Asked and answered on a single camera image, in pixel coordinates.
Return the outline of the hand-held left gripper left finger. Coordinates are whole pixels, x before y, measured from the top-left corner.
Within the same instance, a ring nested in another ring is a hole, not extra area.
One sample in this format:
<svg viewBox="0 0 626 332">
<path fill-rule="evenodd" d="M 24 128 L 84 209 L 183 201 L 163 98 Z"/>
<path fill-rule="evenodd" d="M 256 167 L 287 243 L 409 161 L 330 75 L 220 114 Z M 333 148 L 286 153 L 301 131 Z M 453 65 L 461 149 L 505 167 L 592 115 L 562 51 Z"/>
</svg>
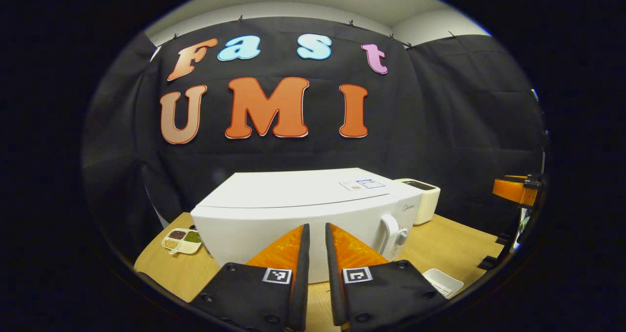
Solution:
<svg viewBox="0 0 626 332">
<path fill-rule="evenodd" d="M 309 258 L 310 226 L 305 223 L 245 265 L 226 263 L 191 305 L 244 332 L 304 332 Z"/>
</svg>

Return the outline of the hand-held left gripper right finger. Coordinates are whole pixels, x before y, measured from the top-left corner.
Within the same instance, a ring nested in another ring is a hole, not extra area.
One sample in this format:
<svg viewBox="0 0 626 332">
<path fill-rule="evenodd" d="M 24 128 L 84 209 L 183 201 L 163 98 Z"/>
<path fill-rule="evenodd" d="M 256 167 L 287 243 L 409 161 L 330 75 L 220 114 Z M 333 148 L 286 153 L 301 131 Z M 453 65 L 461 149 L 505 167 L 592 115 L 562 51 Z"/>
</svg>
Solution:
<svg viewBox="0 0 626 332">
<path fill-rule="evenodd" d="M 326 223 L 333 321 L 343 331 L 406 331 L 447 305 L 407 260 L 389 261 Z"/>
</svg>

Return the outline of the white microwave oven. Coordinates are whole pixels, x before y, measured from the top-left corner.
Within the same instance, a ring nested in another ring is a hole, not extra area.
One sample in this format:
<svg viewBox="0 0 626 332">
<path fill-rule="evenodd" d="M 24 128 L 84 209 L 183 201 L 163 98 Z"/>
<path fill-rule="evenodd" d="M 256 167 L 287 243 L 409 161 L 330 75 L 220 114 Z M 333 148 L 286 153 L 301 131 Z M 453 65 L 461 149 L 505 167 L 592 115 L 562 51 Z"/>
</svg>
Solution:
<svg viewBox="0 0 626 332">
<path fill-rule="evenodd" d="M 326 223 L 388 260 L 401 252 L 425 194 L 363 169 L 235 173 L 191 211 L 212 258 L 246 265 L 295 228 L 310 226 L 309 283 L 329 280 Z"/>
</svg>

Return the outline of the white toaster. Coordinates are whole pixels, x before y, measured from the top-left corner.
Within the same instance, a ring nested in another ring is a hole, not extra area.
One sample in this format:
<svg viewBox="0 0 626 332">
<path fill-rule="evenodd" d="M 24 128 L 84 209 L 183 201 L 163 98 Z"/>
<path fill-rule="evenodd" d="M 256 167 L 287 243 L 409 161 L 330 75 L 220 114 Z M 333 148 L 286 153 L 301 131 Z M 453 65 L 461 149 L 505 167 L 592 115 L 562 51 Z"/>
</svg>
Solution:
<svg viewBox="0 0 626 332">
<path fill-rule="evenodd" d="M 440 198 L 441 189 L 430 183 L 420 182 L 411 178 L 399 178 L 396 182 L 405 183 L 422 190 L 420 207 L 413 223 L 414 226 L 422 225 L 429 222 L 435 214 L 438 200 Z"/>
</svg>

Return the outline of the white rectangular dish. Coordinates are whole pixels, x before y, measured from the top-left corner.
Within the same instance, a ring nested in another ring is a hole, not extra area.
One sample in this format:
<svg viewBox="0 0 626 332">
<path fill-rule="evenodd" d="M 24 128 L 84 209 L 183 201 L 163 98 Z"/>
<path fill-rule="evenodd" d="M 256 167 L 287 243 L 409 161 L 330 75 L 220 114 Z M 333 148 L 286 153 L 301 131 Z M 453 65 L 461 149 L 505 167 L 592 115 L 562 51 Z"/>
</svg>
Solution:
<svg viewBox="0 0 626 332">
<path fill-rule="evenodd" d="M 429 269 L 423 272 L 423 276 L 436 288 L 446 299 L 451 299 L 464 287 L 465 283 L 439 269 Z"/>
</svg>

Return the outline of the divided white seed tray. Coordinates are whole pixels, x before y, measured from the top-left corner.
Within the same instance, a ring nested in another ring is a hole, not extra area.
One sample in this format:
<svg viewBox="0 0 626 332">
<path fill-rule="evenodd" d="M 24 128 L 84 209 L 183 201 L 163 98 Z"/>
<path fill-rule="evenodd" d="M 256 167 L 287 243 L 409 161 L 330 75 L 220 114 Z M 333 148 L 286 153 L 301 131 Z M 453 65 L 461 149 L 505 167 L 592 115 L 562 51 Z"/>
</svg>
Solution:
<svg viewBox="0 0 626 332">
<path fill-rule="evenodd" d="M 195 229 L 173 229 L 161 239 L 160 245 L 172 256 L 192 255 L 200 249 L 202 241 Z"/>
</svg>

